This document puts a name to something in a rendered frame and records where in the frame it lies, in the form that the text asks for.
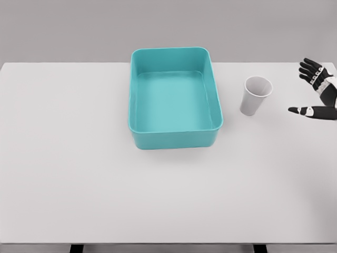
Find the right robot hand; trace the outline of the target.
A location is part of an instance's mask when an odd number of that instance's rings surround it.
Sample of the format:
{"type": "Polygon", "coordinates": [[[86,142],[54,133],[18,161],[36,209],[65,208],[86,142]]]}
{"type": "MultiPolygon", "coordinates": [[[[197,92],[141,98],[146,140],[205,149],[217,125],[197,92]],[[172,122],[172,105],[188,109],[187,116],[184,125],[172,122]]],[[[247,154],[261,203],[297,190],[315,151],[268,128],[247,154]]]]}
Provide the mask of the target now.
{"type": "Polygon", "coordinates": [[[309,58],[300,62],[299,77],[319,95],[322,106],[290,107],[288,111],[310,119],[337,121],[337,76],[309,58]]]}

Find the white paper cup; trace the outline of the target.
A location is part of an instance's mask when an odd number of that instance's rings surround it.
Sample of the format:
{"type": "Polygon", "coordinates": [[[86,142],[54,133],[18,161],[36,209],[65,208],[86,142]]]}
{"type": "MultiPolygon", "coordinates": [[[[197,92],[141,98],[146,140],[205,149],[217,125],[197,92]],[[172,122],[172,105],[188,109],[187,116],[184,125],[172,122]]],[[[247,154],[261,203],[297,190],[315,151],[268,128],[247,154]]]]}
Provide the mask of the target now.
{"type": "Polygon", "coordinates": [[[248,77],[244,82],[240,111],[247,116],[254,115],[272,92],[273,85],[268,79],[261,76],[248,77]]]}

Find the teal plastic basket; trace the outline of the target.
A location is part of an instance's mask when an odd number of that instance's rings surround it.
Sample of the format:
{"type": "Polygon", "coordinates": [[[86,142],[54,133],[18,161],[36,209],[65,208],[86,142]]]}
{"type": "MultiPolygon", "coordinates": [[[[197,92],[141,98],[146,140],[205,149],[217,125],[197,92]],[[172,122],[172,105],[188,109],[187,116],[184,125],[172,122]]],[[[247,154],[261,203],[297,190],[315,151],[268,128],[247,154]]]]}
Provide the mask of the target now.
{"type": "Polygon", "coordinates": [[[139,149],[210,147],[222,125],[207,49],[142,48],[132,53],[128,127],[139,149]]]}

